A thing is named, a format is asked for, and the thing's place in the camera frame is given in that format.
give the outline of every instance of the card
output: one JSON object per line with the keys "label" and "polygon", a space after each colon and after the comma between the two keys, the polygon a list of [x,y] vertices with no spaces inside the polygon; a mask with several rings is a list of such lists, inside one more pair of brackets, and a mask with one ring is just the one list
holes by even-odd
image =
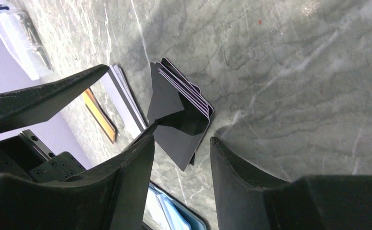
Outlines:
{"label": "card", "polygon": [[208,112],[208,106],[207,106],[207,102],[205,102],[201,95],[196,93],[196,91],[191,88],[188,84],[184,84],[183,81],[181,81],[179,78],[177,78],[172,72],[170,72],[170,70],[168,70],[166,67],[164,67],[163,65],[161,65],[160,63],[157,63],[157,67],[158,69],[164,71],[168,77],[170,77],[174,82],[176,82],[176,84],[180,87],[182,87],[185,91],[187,91],[190,96],[195,100],[197,101],[204,109],[206,108],[207,112]]}
{"label": "card", "polygon": [[119,76],[119,73],[110,66],[110,70],[101,78],[101,82],[120,114],[126,131],[136,138],[146,125],[137,106],[131,100],[132,95],[123,85],[123,76]]}
{"label": "card", "polygon": [[150,122],[158,123],[154,131],[155,141],[184,171],[194,157],[210,120],[197,108],[197,103],[189,100],[191,97],[186,97],[189,96],[187,93],[180,92],[158,72],[154,63],[151,63],[151,78],[153,93],[147,117]]}
{"label": "card", "polygon": [[173,87],[175,87],[184,97],[186,97],[196,108],[198,108],[207,118],[208,116],[208,108],[204,106],[202,103],[196,101],[189,91],[179,86],[173,79],[171,79],[167,73],[165,73],[162,69],[158,68],[159,74],[164,77],[168,82],[170,82]]}
{"label": "card", "polygon": [[125,94],[125,97],[128,99],[133,111],[135,112],[136,118],[138,119],[138,121],[140,121],[139,123],[142,126],[142,128],[146,129],[147,128],[146,124],[144,123],[144,119],[141,113],[139,112],[138,106],[135,103],[135,100],[132,96],[131,91],[129,90],[128,82],[125,79],[124,73],[122,72],[121,68],[119,68],[117,65],[113,66],[113,70],[114,70],[113,73],[115,73],[114,76],[117,78],[118,83],[120,87],[122,88],[123,93]]}
{"label": "card", "polygon": [[204,99],[204,97],[201,95],[201,90],[199,87],[195,86],[191,82],[189,82],[184,75],[167,59],[162,58],[162,65],[165,66],[167,69],[169,69],[174,75],[176,75],[182,82],[185,84],[189,84],[191,88],[194,88],[195,91],[200,95],[200,97],[207,103],[208,109],[209,109],[209,116],[211,116],[214,113],[214,108]]}

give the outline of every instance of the gray marble surface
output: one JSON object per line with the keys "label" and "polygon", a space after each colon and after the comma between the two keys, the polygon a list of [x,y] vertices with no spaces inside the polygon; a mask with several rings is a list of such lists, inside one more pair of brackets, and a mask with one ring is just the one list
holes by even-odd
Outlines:
{"label": "gray marble surface", "polygon": [[[185,172],[157,147],[152,180],[218,229],[209,137],[291,181],[308,173],[372,174],[372,0],[24,0],[56,74],[99,63],[124,69],[141,110],[150,61],[168,57],[215,108]],[[112,145],[81,98],[63,111],[94,163],[131,140],[111,100],[93,86],[119,127]],[[145,222],[158,229],[148,212]]]}

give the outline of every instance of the white container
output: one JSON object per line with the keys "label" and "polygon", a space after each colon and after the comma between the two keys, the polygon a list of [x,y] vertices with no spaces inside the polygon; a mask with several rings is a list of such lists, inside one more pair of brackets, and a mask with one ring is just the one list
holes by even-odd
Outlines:
{"label": "white container", "polygon": [[28,35],[17,17],[21,11],[4,0],[0,0],[0,4],[6,4],[10,8],[9,11],[0,12],[0,38],[8,52],[32,80],[53,73],[35,53],[37,48],[42,47],[33,45],[28,40]]}

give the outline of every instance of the black card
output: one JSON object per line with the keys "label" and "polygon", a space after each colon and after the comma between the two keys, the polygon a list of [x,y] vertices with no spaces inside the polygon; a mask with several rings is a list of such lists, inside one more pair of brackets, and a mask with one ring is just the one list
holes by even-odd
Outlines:
{"label": "black card", "polygon": [[167,68],[174,76],[176,76],[184,85],[189,86],[190,89],[194,90],[197,96],[201,98],[208,106],[208,115],[211,116],[214,113],[214,108],[203,98],[201,95],[201,90],[198,86],[194,85],[193,83],[189,82],[183,74],[167,59],[162,58],[161,63],[165,68]]}
{"label": "black card", "polygon": [[164,77],[167,81],[169,81],[179,92],[182,93],[182,95],[184,97],[186,97],[203,114],[205,114],[207,116],[207,118],[209,117],[207,104],[205,104],[204,102],[199,100],[199,98],[197,98],[197,96],[193,92],[191,92],[190,89],[188,89],[184,85],[182,85],[182,83],[178,79],[171,76],[171,73],[168,70],[163,69],[162,65],[160,65],[159,63],[156,63],[156,68],[158,70],[158,73],[162,77]]}
{"label": "black card", "polygon": [[185,170],[210,120],[189,99],[159,74],[151,63],[152,99],[148,120],[157,122],[155,141],[181,170]]}

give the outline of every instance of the stack of cards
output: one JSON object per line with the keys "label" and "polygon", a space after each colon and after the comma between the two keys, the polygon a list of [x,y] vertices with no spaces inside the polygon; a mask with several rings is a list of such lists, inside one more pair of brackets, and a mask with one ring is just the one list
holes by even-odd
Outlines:
{"label": "stack of cards", "polygon": [[150,123],[157,122],[155,141],[181,170],[194,164],[195,151],[210,124],[214,109],[166,58],[151,63]]}
{"label": "stack of cards", "polygon": [[136,138],[146,129],[146,124],[132,97],[123,71],[117,65],[110,66],[110,70],[101,78],[101,81],[117,108],[126,131]]}

